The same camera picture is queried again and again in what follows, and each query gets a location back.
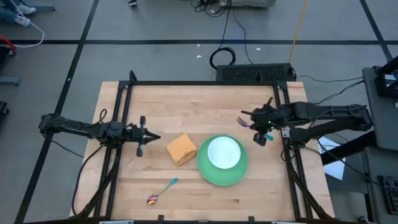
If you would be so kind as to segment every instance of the green plate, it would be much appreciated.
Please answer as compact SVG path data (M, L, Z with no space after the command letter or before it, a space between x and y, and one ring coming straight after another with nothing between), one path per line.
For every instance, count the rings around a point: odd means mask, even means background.
M214 166L208 157L207 149L215 138L226 136L232 138L236 141L241 149L241 158L239 162L232 168L229 169L220 169L217 166ZM208 138L199 148L197 163L200 174L210 183L219 185L219 186L229 186L240 181L245 175L248 169L248 154L243 147L242 143L240 143L234 137L228 135L216 135Z

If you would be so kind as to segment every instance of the metal fork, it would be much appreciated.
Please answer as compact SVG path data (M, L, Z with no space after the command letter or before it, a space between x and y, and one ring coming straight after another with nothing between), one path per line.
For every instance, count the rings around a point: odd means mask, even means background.
M236 119L236 121L237 121L242 127L245 127L245 128L250 127L250 125L247 124L247 122L245 122L245 121L244 121L241 117L239 117L239 116L238 116L238 118Z

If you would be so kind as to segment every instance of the wooden tabletop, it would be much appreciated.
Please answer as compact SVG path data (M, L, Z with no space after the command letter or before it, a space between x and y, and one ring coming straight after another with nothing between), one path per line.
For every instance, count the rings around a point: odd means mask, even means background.
M111 119L117 86L117 82L102 84L93 122L97 122L103 108L108 110L104 120ZM303 83L288 83L288 86L291 102L307 100ZM245 221L248 216L255 216L256 221L295 220L286 165L280 159L280 132L273 131L274 140L261 147L252 140L255 132L236 122L237 116L249 121L240 111L261 107L271 96L274 96L271 86L133 86L127 122L138 123L139 117L145 115L148 130L162 138L144 146L141 158L136 157L136 143L124 144L112 219L156 220L158 215L164 215L165 220ZM166 145L183 133L197 147L215 134L229 134L240 140L249 158L245 177L237 184L220 187L201 176L196 159L176 167ZM96 140L89 140L85 159L98 146ZM315 141L307 146L317 149ZM82 210L98 188L104 152L102 149L97 153L83 169L76 195L77 211ZM302 149L302 161L309 191L333 216L320 156ZM155 205L146 204L150 195L162 190L175 177L179 181ZM298 195L304 217L299 190ZM101 214L107 198L105 193Z

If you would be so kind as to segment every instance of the black metal frame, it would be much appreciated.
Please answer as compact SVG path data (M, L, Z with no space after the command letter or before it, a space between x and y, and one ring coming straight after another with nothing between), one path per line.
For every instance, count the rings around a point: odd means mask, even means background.
M129 111L129 105L130 105L130 99L131 99L131 94L132 94L132 87L133 85L246 85L246 86L272 86L274 89L274 95L275 95L275 103L276 107L280 108L281 102L280 102L280 96L279 96L279 91L278 88L281 87L283 94L284 94L284 101L285 103L290 103L290 98L289 98L289 93L287 91L287 84L286 82L261 82L261 83L253 83L253 82L184 82L184 81L137 81L137 79L134 76L133 81L120 81L119 86L118 86L118 92L116 94L116 100L115 100L115 105L114 105L114 111L113 111L113 117L112 120L116 121L118 119L118 112L120 109L120 104L121 104L121 96L124 91L124 89L127 87L127 94L126 94L126 99L124 102L124 109L123 109L123 116L122 116L122 123L126 124L127 121L127 114ZM23 223L25 215L27 213L27 209L29 207L30 200L33 196L33 192L35 190L36 183L40 177L41 169L43 167L43 164L45 162L45 158L47 156L47 152L50 147L50 136L52 137L52 133L48 136L48 138L44 141L43 146L42 146L42 151L40 152L39 158L36 162L36 166L34 169L34 173L32 174L32 177L30 178L30 182L28 185L28 188L26 190L24 199L22 201L21 207L19 209L17 218L15 223ZM284 152L285 152L285 157L290 157L289 155L289 149L290 149L290 141L289 138L284 138L282 135L283 139L283 147L284 147ZM113 148L112 147L107 147L105 156L104 156L104 163L103 163L103 168L101 172L101 177L99 180L99 184L101 185L104 181L104 178L106 177L106 174L108 173L108 168L109 168L109 163L110 163L110 158L111 158L111 152ZM120 161L120 155L122 152L122 147L117 147L116 148L116 156L114 163L117 163L117 167L119 168L119 161ZM302 164L302 158L299 150L295 151L295 159L297 163L297 171L299 174L299 177L301 181L304 183L306 186L306 181L305 181L305 174L304 174L304 169L303 169L303 164ZM286 166L287 169L289 166L292 165L291 160L286 160ZM299 199L297 196L297 189L296 189L296 184L293 180L293 178L288 175L289 177L289 185L290 185L290 194L292 197L292 205L294 209L294 215L295 219L297 220L302 220L301 214L300 214L300 205L299 205ZM111 181L111 185L109 188L109 197L108 197L108 202L106 206L106 213L105 216L100 216L100 210L102 206L102 197L100 198L99 202L96 204L94 213L93 213L93 218L87 219L88 222L97 222L98 218L101 220L110 220L111 214L112 214L112 208L113 208L113 200L114 200L114 194L116 190L116 182L118 178L118 172L116 171L116 175L114 179ZM305 213L307 215L307 219L312 219L312 209L307 201L306 198L303 197L304 205L305 205ZM41 223L59 223L59 222L65 222L69 223L68 220L54 220L48 221L48 222L41 222ZM158 221L152 221L152 220L135 220L135 223L155 223ZM191 223L192 221L180 221L180 222L172 222L172 223ZM228 223L247 223L247 222L228 222ZM249 223L270 223L270 222L255 222L254 217L249 218Z

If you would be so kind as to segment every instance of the white cable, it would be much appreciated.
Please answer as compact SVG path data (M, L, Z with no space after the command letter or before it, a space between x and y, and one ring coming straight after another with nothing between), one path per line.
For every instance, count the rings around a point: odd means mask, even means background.
M18 16L22 16L23 18L27 19L27 18L24 16L24 14L21 12L21 10L19 10L17 4L15 4L15 2L14 2L13 0L10 0L10 1L13 3L13 5L15 6L15 8L18 10L18 12L19 12L19 14L20 14L20 15L18 15ZM22 45L16 45L16 44L14 44L14 46L16 46L16 47L22 47L22 48L28 48L28 47L35 47L35 46L38 46L38 45L40 45L40 44L43 42L43 40L44 40L44 32L42 31L42 29L38 28L32 21L31 21L30 23L32 24L32 26L34 26L36 29L38 29L38 30L42 33L42 40L41 40L39 43L37 43L37 44L23 45L23 46L22 46Z

